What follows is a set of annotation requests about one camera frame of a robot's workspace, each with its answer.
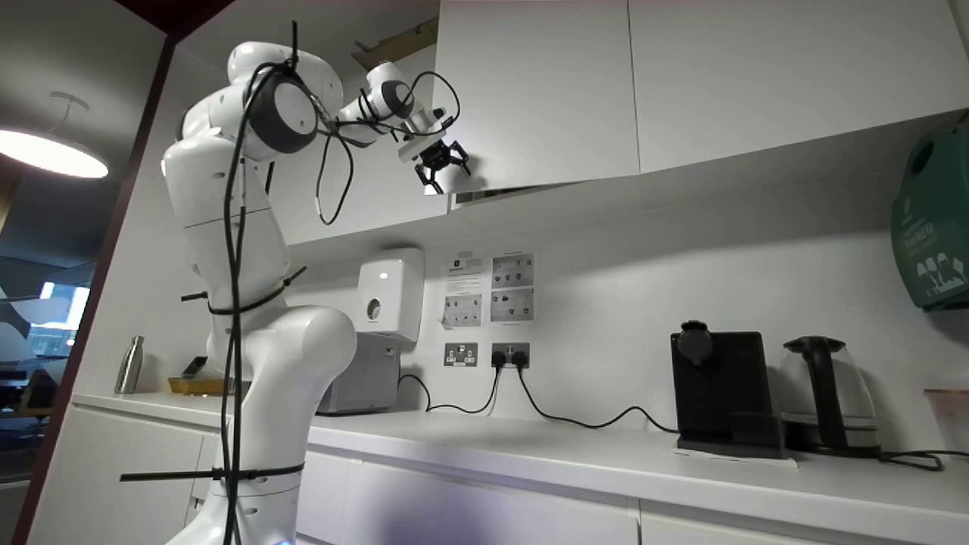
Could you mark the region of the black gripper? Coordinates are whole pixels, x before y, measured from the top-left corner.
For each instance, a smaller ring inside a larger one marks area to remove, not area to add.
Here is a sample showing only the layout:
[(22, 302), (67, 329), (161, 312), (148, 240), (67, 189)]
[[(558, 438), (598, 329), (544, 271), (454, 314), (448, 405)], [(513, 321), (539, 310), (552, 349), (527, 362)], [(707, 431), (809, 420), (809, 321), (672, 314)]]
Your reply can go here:
[(466, 147), (457, 139), (444, 144), (439, 132), (409, 132), (399, 144), (399, 156), (417, 162), (416, 174), (421, 178), (424, 194), (444, 194), (434, 167), (454, 162), (464, 173), (473, 173)]

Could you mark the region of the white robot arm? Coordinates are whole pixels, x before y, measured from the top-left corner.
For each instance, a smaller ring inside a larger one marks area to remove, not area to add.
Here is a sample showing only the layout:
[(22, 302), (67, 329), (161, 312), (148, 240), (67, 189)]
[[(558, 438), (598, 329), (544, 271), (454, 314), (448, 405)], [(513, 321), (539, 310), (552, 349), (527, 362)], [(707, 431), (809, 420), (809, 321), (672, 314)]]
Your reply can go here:
[(390, 59), (345, 93), (325, 56), (277, 43), (237, 46), (226, 84), (184, 113), (161, 173), (233, 398), (217, 409), (212, 487), (165, 545), (295, 545), (314, 405), (358, 355), (348, 314), (283, 299), (298, 268), (270, 203), (272, 167), (390, 135), (421, 186), (444, 192), (468, 173), (448, 123)]

